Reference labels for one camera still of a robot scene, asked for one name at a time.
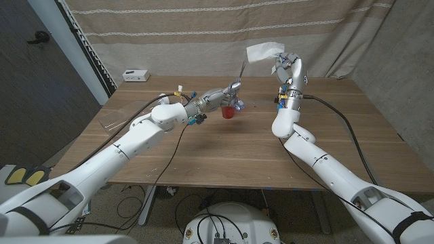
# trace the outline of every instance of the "wooden table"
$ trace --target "wooden table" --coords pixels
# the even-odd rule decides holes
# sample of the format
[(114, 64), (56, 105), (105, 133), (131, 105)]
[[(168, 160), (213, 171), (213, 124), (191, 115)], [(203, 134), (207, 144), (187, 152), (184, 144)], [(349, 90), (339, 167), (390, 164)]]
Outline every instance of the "wooden table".
[[(98, 118), (135, 101), (149, 101), (161, 92), (200, 96), (215, 87), (226, 87), (234, 77), (151, 77), (146, 83), (122, 83), (50, 174), (65, 174), (108, 138)], [(244, 77), (239, 97), (245, 109), (232, 119), (218, 110), (208, 113), (201, 125), (187, 127), (178, 152), (158, 185), (227, 188), (313, 190), (320, 188), (288, 157), (271, 132), (276, 117), (279, 84), (274, 77)], [(350, 79), (310, 78), (304, 91), (331, 102), (351, 122), (367, 161), (382, 184), (401, 192), (434, 192), (434, 176), (411, 148)], [(299, 125), (316, 138), (316, 145), (333, 155), (360, 178), (369, 181), (356, 148), (342, 121), (314, 100), (303, 100)], [(167, 165), (183, 126), (143, 155), (132, 159), (109, 182), (153, 184)], [(298, 160), (312, 176), (312, 169)]]

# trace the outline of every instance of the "striped fabric backdrop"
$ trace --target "striped fabric backdrop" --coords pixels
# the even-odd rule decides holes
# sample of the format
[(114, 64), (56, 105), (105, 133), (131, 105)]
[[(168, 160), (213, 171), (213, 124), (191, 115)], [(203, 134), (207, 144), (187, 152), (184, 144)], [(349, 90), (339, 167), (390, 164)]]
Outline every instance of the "striped fabric backdrop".
[[(306, 62), (310, 77), (353, 70), (393, 0), (66, 0), (98, 55), (122, 82), (154, 76), (235, 76), (245, 48), (274, 41)], [(273, 62), (247, 65), (269, 76)]]

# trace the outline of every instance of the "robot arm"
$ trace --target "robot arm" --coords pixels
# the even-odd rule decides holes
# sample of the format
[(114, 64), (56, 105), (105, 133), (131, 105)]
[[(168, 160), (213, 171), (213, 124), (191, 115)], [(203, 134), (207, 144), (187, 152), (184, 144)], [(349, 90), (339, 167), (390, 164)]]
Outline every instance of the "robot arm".
[[(289, 66), (292, 78), (285, 72)], [(300, 117), (302, 91), (307, 85), (302, 60), (296, 54), (280, 54), (276, 58), (276, 72), (278, 81), (285, 85), (279, 90), (278, 114), (272, 129), (278, 138), (289, 138), (285, 148), (312, 167), (330, 190), (352, 203), (353, 206), (342, 201), (373, 242), (430, 243), (434, 238), (433, 216), (422, 205), (400, 192), (358, 178), (316, 146), (313, 134), (295, 124)], [(388, 232), (354, 206), (380, 222)]]
[[(421, 204), (400, 192), (363, 181), (332, 155), (316, 146), (315, 137), (306, 129), (294, 124), (294, 131), (284, 144), (285, 148), (312, 167), (330, 190), (380, 222), (394, 234), (395, 238), (359, 210), (342, 201), (371, 241), (374, 243), (395, 243), (396, 240), (401, 243), (432, 241), (434, 222), (427, 218), (432, 218), (432, 215)], [(407, 228), (397, 228), (401, 223), (406, 222), (410, 223)]]
[[(288, 139), (293, 133), (293, 124), (300, 118), (300, 103), (302, 93), (307, 85), (307, 69), (297, 54), (281, 53), (276, 58), (276, 76), (283, 88), (279, 89), (276, 98), (277, 117), (273, 122), (272, 131), (278, 138)], [(292, 77), (286, 73), (291, 67)]]
[(239, 106), (240, 81), (225, 89), (213, 89), (185, 107), (181, 103), (156, 106), (151, 113), (132, 121), (130, 130), (77, 169), (28, 188), (0, 205), (0, 234), (7, 237), (59, 235), (73, 223), (85, 204), (136, 155), (158, 145), (175, 122), (203, 122), (204, 112), (219, 106)]

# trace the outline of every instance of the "wall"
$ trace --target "wall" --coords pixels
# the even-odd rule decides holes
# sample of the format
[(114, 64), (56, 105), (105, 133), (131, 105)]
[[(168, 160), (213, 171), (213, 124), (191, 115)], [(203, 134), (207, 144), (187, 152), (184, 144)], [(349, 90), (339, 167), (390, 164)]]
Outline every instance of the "wall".
[(77, 40), (69, 30), (68, 24), (60, 13), (56, 2), (28, 0), (42, 23), (50, 31), (60, 49), (64, 52), (69, 62), (74, 66), (77, 73), (83, 79), (89, 90), (100, 105), (104, 105), (109, 97), (99, 82), (95, 72), (87, 61)]
[(434, 1), (396, 0), (349, 75), (434, 172)]

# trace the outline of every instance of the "gray wall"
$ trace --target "gray wall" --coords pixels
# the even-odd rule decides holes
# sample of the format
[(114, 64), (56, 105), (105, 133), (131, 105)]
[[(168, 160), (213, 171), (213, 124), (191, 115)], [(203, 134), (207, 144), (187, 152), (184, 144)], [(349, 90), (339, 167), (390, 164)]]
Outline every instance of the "gray wall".
[(349, 75), (434, 172), (434, 1), (396, 0)]

